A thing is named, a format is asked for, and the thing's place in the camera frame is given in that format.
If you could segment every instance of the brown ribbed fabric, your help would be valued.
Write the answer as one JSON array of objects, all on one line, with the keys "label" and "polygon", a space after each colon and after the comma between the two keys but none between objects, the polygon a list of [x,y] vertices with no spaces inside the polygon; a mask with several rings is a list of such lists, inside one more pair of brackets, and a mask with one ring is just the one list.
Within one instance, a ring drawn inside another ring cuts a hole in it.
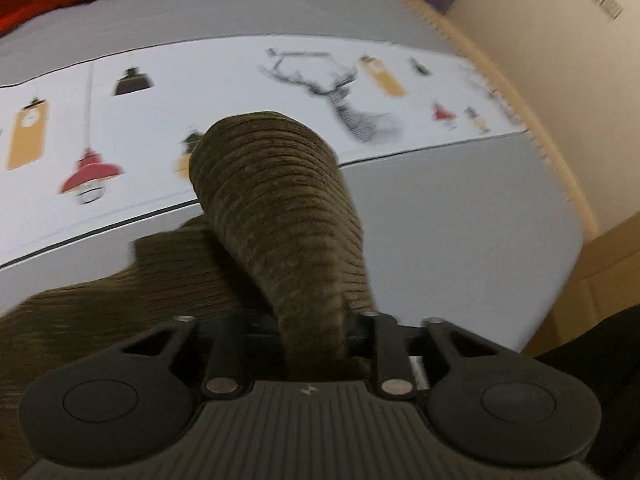
[{"label": "brown ribbed fabric", "polygon": [[0,317],[0,477],[33,461],[17,423],[31,381],[167,317],[274,312],[290,378],[361,373],[344,359],[341,322],[348,308],[373,306],[360,223],[331,149],[285,116],[249,114],[212,126],[190,171],[204,216],[137,240],[122,272],[37,294]]}]

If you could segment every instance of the black lamp illustration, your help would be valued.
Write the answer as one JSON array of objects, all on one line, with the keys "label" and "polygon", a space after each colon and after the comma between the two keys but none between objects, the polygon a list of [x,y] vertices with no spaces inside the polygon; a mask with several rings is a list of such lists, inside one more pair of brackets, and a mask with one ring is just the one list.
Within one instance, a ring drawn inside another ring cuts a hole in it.
[{"label": "black lamp illustration", "polygon": [[94,66],[89,68],[86,101],[84,104],[84,153],[77,163],[76,172],[60,188],[60,194],[75,192],[81,204],[89,204],[104,195],[104,182],[123,173],[116,164],[102,160],[102,156],[91,148],[91,94]]},{"label": "black lamp illustration", "polygon": [[140,72],[137,66],[132,66],[127,68],[124,76],[118,79],[113,95],[130,94],[138,90],[146,90],[153,85],[147,74]]},{"label": "black lamp illustration", "polygon": [[[276,58],[271,69],[263,68],[270,77],[281,83],[302,86],[311,96],[325,98],[357,142],[363,144],[387,142],[401,133],[402,125],[392,114],[361,112],[351,106],[347,99],[350,92],[347,85],[356,80],[358,76],[356,67],[347,67],[338,63],[328,52],[279,52],[270,48],[267,50],[267,55]],[[324,78],[328,78],[328,82],[323,84],[311,76],[303,75],[300,65],[309,59],[320,62]],[[282,67],[285,60],[288,62],[286,71]]]},{"label": "black lamp illustration", "polygon": [[186,178],[187,180],[189,179],[189,160],[191,158],[191,153],[196,149],[196,146],[202,137],[204,137],[204,134],[194,128],[182,141],[184,144],[184,152],[175,165],[175,173],[180,175],[182,178]]}]

